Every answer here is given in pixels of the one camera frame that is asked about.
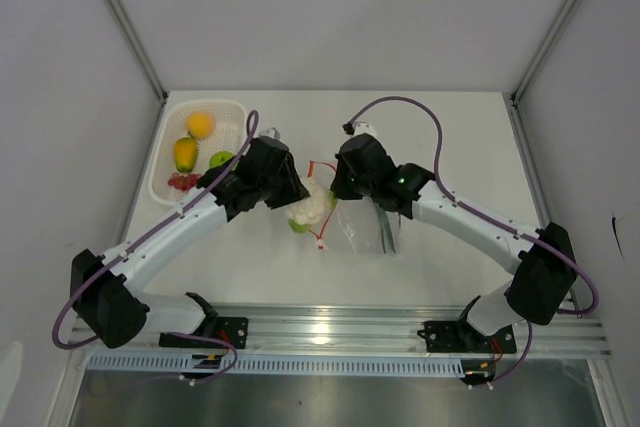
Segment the red grape bunch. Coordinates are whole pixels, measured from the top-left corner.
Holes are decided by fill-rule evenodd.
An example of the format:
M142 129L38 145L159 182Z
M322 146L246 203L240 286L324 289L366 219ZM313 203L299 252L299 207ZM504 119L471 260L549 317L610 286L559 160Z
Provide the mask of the red grape bunch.
M197 185L200 178L201 175L196 173L182 174L175 172L168 179L167 185L175 190L188 192Z

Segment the white perforated plastic basket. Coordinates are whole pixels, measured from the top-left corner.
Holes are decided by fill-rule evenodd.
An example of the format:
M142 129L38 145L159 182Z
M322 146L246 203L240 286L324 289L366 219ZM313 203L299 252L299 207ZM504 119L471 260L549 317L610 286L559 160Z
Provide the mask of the white perforated plastic basket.
M171 206L187 193L171 188L167 185L167 181L173 173L178 172L173 156L174 143L179 138L190 136L185 127L185 121L194 112L212 114L216 120L216 126L208 138L195 139L198 143L198 158L191 173L204 174L209 169L210 157L216 152L226 150L236 154L246 138L247 113L245 108L235 101L201 98L180 102L173 106L163 121L149 174L150 195L160 204Z

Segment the clear zip bag orange zipper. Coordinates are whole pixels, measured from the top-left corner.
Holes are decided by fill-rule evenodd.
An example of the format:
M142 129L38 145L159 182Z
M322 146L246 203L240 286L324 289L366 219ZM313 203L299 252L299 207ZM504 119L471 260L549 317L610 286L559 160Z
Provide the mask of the clear zip bag orange zipper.
M335 172L335 162L310 160L307 177L314 178L331 192L330 184ZM400 234L397 254L387 255L382 251L380 227L373 208L375 202L368 197L351 201L335 200L330 213L309 230L320 250L380 256L400 254Z

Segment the green apple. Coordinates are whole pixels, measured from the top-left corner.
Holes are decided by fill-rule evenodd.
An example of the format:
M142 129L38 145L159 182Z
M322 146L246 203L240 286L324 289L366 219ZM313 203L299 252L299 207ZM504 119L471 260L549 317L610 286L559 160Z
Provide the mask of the green apple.
M234 153L226 150L216 152L209 159L209 168L214 169L214 168L222 167L227 163L229 163L234 157L235 157Z

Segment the aluminium corner post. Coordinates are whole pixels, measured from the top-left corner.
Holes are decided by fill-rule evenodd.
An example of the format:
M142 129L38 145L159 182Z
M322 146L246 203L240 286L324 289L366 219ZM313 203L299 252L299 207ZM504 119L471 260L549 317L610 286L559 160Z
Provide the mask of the aluminium corner post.
M162 85L123 2L121 0L103 0L103 3L154 96L161 102L165 101L167 92Z
M542 40L538 44L533 57L528 62L524 73L520 77L515 89L510 94L510 102L518 108L523 101L527 91L542 72L545 63L552 55L556 45L561 40L564 32L577 13L584 0L562 0L554 14Z

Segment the white cauliflower with green leaves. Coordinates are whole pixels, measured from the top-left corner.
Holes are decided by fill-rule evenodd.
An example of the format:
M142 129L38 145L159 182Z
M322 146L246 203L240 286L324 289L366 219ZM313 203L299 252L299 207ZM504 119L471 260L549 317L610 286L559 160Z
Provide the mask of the white cauliflower with green leaves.
M295 233L308 232L335 206L333 194L312 177L301 178L309 196L285 208L285 216Z

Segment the orange round fruit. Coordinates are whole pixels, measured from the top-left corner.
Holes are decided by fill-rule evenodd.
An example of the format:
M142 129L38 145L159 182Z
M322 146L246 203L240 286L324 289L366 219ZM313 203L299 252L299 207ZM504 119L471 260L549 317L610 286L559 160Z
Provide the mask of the orange round fruit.
M215 130L216 120L208 112L194 112L185 121L188 134L196 140L208 138Z

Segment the left aluminium corner post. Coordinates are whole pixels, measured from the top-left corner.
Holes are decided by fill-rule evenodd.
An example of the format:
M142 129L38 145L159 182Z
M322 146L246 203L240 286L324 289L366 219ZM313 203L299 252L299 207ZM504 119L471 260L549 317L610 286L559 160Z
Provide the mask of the left aluminium corner post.
M123 2L121 0L103 0L103 3L154 96L161 102L165 101L167 92L162 85Z

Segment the yellow-green mango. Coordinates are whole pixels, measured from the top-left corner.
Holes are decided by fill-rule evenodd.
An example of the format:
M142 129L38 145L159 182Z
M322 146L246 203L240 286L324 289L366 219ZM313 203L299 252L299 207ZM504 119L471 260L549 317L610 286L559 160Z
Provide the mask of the yellow-green mango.
M198 158L198 143L190 136L179 138L174 143L173 156L179 173L191 173Z

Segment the green scallion stalks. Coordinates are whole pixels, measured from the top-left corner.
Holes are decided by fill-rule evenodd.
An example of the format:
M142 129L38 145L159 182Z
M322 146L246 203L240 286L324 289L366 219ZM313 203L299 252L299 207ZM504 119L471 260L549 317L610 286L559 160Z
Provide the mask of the green scallion stalks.
M399 234L401 217L397 213L383 210L377 203L373 203L380 227L380 242L384 254L393 255L399 251Z

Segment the aluminium rail frame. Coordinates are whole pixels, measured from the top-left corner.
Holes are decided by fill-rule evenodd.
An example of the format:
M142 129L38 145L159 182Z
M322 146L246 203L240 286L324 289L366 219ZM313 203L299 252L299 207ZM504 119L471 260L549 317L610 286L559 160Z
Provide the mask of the aluminium rail frame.
M316 356L425 356L417 331L427 320L454 320L455 307L218 305L224 317L249 319L246 353ZM609 360L602 322L557 316L535 326L530 359Z

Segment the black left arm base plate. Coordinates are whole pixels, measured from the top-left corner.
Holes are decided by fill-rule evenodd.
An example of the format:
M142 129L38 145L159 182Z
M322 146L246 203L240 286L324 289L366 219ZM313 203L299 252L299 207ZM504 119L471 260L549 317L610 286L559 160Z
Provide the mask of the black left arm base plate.
M223 343L244 349L249 331L246 317L210 317L191 334L161 333L159 346L163 348L224 348Z

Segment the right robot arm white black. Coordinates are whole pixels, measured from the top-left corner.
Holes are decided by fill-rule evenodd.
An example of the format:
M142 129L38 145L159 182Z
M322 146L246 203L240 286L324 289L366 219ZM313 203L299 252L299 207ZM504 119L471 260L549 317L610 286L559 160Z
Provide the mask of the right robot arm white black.
M382 210L434 226L487 255L511 281L465 308L458 342L479 350L494 333L521 320L547 325L576 280L568 266L566 230L550 223L537 229L456 200L435 173L413 163L397 165L370 134L347 140L337 155L331 190L339 200L371 199Z

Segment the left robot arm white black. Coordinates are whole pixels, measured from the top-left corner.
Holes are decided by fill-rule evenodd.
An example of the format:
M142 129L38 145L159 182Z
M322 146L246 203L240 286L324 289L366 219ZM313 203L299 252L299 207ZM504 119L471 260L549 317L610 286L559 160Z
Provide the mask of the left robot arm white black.
M79 253L71 267L71 306L106 347L119 348L141 333L163 346L204 347L220 337L219 315L202 296L144 292L150 281L197 238L264 203L270 209L309 196L282 142L260 136L239 158L208 170L149 232L97 256Z

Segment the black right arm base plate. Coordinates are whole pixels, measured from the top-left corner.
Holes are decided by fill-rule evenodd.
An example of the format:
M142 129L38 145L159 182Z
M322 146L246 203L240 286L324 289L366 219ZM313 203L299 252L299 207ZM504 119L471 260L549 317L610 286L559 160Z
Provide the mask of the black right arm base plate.
M485 336L466 321L430 320L422 324L417 336L424 340L430 353L515 354L517 345L511 326Z

